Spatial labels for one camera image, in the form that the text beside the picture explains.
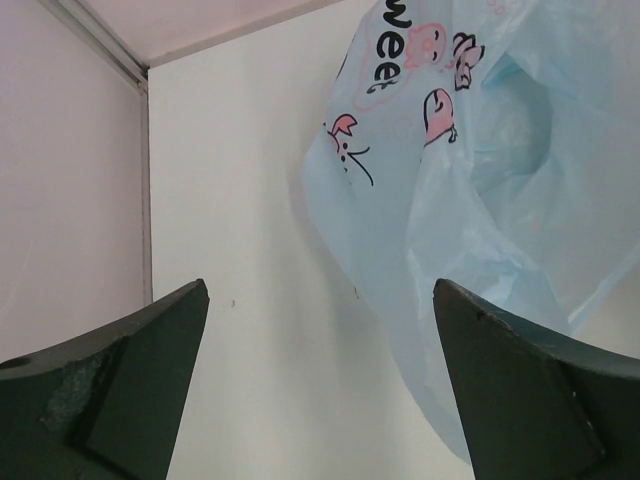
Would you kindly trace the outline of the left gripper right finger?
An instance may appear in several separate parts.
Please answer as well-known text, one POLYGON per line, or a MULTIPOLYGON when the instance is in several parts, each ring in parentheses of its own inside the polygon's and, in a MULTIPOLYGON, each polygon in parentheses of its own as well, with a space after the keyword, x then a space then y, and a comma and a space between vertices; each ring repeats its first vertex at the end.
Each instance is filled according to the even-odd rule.
POLYGON ((636 479, 639 361, 440 279, 433 306, 478 479, 636 479))

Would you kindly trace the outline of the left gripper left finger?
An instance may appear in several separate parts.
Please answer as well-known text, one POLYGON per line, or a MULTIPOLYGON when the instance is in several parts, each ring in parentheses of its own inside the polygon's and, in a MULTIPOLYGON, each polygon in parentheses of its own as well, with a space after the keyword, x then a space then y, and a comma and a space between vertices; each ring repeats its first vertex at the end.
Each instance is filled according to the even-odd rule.
POLYGON ((197 279, 1 364, 4 479, 164 479, 204 333, 197 279))

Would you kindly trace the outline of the light blue plastic bag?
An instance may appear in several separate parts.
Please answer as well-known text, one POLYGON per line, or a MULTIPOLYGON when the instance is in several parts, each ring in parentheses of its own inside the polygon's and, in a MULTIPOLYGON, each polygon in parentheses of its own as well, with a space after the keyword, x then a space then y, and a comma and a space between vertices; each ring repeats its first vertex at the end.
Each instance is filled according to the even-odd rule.
POLYGON ((304 188, 414 400, 467 459, 435 283, 571 334, 638 264, 638 3, 374 3, 304 188))

